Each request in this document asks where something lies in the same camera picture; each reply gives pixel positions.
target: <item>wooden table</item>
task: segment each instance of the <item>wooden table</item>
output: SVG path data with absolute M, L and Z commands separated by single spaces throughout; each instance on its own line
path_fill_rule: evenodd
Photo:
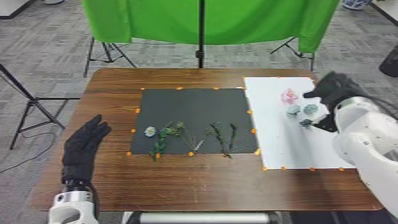
M 64 140 L 102 113 L 112 133 L 96 156 L 95 185 L 102 211 L 315 211 L 379 210 L 382 205 L 356 170 L 262 170 L 262 157 L 239 154 L 128 156 L 141 88 L 235 88 L 244 76 L 308 76 L 306 70 L 279 69 L 102 69 L 98 70 L 57 153 L 36 185 L 32 206 L 47 210 L 61 192 Z

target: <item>black glove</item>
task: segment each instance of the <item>black glove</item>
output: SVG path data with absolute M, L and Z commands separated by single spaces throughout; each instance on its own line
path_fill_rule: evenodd
M 304 98 L 322 98 L 320 102 L 327 105 L 331 111 L 342 101 L 354 96 L 366 96 L 361 87 L 347 75 L 334 72 L 320 80 L 315 90 L 304 93 Z
M 68 180 L 91 183 L 96 151 L 103 138 L 111 133 L 107 122 L 100 123 L 102 115 L 96 115 L 66 141 L 63 183 L 66 183 Z

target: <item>small flower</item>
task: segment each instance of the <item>small flower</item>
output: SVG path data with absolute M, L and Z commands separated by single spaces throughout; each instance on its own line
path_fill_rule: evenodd
M 146 133 L 146 137 L 151 138 L 155 136 L 155 134 L 157 134 L 157 128 L 155 127 L 148 127 L 144 133 Z

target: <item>white sheet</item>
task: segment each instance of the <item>white sheet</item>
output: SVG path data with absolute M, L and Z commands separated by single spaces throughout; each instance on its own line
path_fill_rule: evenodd
M 320 98 L 304 99 L 302 93 L 315 88 L 313 80 L 297 78 L 246 78 L 246 94 L 253 110 L 256 136 L 267 169 L 354 168 L 340 158 L 333 148 L 334 133 L 317 127 L 304 128 L 299 122 L 327 114 Z M 286 89 L 299 96 L 297 105 L 302 109 L 308 104 L 318 105 L 318 112 L 308 116 L 299 113 L 297 118 L 288 116 L 288 104 L 281 100 Z

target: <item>green screen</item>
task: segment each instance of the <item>green screen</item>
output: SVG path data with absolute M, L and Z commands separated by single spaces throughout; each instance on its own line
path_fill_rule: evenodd
M 207 0 L 207 44 L 299 37 L 299 50 L 320 46 L 340 0 Z M 199 0 L 84 0 L 98 41 L 132 38 L 198 44 Z

